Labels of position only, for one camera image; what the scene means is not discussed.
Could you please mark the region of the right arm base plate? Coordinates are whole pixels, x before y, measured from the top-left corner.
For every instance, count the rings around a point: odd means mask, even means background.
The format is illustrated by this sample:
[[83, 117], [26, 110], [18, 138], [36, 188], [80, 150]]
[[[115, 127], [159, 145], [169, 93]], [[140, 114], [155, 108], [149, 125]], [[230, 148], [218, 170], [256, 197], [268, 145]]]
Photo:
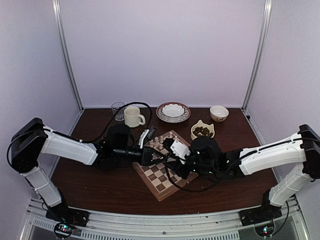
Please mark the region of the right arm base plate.
[[254, 207], [239, 212], [239, 217], [242, 226], [255, 225], [282, 216], [281, 207], [268, 206], [268, 207]]

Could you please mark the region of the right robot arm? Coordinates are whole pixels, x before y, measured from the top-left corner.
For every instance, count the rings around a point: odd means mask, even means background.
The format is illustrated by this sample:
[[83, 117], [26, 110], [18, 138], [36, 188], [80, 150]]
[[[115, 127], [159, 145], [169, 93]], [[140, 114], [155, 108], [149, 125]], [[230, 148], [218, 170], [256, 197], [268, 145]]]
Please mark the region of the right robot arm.
[[207, 136], [197, 137], [190, 146], [171, 138], [163, 145], [175, 159], [171, 165], [173, 171], [183, 179], [191, 172], [219, 174], [221, 179], [235, 178], [295, 164], [280, 183], [263, 194], [261, 206], [241, 212], [244, 220], [266, 221], [277, 217], [288, 198], [307, 182], [320, 177], [320, 136], [307, 124], [300, 125], [297, 133], [283, 140], [229, 152], [222, 152], [216, 140]]

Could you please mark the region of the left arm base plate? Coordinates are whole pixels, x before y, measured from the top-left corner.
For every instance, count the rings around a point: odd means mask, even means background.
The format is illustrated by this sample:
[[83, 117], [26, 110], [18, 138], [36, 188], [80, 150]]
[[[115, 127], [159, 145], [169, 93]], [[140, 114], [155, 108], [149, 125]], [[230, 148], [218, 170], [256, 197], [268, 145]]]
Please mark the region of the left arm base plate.
[[49, 207], [45, 217], [70, 226], [86, 227], [90, 213], [85, 210], [69, 208], [68, 206]]

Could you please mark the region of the white king chess piece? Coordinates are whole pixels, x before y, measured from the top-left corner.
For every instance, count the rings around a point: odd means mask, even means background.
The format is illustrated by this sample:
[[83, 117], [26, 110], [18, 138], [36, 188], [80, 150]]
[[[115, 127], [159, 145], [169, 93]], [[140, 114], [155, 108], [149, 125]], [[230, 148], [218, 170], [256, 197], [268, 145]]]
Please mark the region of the white king chess piece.
[[154, 147], [154, 141], [152, 139], [149, 141], [149, 147], [151, 147], [151, 148]]

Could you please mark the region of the white queen chess piece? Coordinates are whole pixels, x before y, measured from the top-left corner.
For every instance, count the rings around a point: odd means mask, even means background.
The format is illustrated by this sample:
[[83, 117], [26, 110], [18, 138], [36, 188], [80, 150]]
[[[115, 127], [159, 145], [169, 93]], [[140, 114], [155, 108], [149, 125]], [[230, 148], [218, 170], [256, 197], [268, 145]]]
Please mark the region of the white queen chess piece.
[[156, 137], [154, 138], [154, 145], [155, 145], [156, 147], [158, 147], [159, 144], [160, 144], [159, 138], [156, 136]]

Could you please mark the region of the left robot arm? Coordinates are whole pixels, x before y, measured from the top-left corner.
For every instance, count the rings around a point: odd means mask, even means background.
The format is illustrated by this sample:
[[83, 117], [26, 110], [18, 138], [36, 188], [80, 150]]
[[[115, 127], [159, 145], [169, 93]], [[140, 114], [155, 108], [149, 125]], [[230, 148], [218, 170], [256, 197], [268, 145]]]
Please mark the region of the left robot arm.
[[116, 124], [109, 127], [106, 136], [99, 141], [84, 141], [55, 131], [35, 117], [12, 137], [6, 159], [40, 195], [48, 211], [61, 222], [67, 222], [73, 213], [63, 194], [41, 168], [39, 155], [54, 155], [102, 169], [112, 167], [117, 160], [150, 166], [161, 160], [161, 153], [144, 145], [148, 133], [148, 130], [143, 132], [140, 145], [136, 147], [129, 145], [135, 140], [130, 127]]

